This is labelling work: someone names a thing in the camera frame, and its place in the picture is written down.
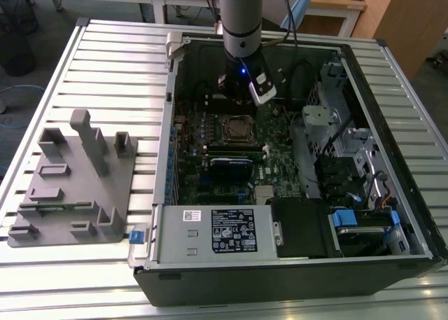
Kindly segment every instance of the blue latch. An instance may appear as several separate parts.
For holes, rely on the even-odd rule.
[[[356,220],[355,212],[351,209],[340,209],[331,214],[333,224],[335,227],[356,227],[358,221]]]
[[[391,211],[391,218],[394,225],[400,224],[400,217],[395,210]]]
[[[130,244],[145,244],[145,232],[140,230],[133,230],[129,234]]]

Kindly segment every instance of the aluminum extrusion table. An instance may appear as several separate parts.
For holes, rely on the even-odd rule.
[[[401,281],[372,296],[222,307],[156,308],[127,264],[129,243],[12,249],[7,243],[19,202],[37,165],[43,127],[64,134],[73,108],[89,109],[103,134],[139,138],[127,231],[151,221],[167,66],[168,32],[205,27],[91,20],[76,26],[0,187],[0,319],[443,319],[448,269]],[[279,36],[265,33],[266,36]],[[301,36],[348,43],[391,127],[440,232],[448,241],[448,148],[388,48],[371,40]]]

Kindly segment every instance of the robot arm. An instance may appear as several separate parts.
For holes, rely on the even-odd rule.
[[[256,106],[276,96],[269,67],[261,53],[263,0],[219,0],[226,54],[225,75],[220,84],[228,94],[249,91]],[[300,4],[301,19],[309,0]]]

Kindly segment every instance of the floor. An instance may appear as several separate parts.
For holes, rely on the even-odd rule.
[[[0,68],[0,83],[35,84],[45,87],[79,17],[142,21],[138,4],[79,0],[63,0],[62,3],[64,10],[56,12],[51,0],[36,0],[34,11],[40,28],[29,36],[29,42],[36,56],[37,67],[21,78],[11,78]],[[168,8],[169,22],[203,26],[211,26],[213,22],[210,12],[205,8],[192,7],[183,11],[183,14],[183,18],[177,18],[175,10]],[[445,115],[448,108],[448,99],[446,99],[448,76],[435,71],[429,63],[425,63],[412,81],[412,85],[442,135],[448,139],[448,116]],[[0,97],[8,107],[7,111],[0,115],[0,124],[26,126],[39,103],[41,92],[37,89],[12,89],[0,93]],[[0,181],[24,133],[25,130],[0,127]]]

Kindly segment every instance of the warning label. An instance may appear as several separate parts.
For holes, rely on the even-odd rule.
[[[256,252],[253,209],[212,210],[211,237],[214,253]]]

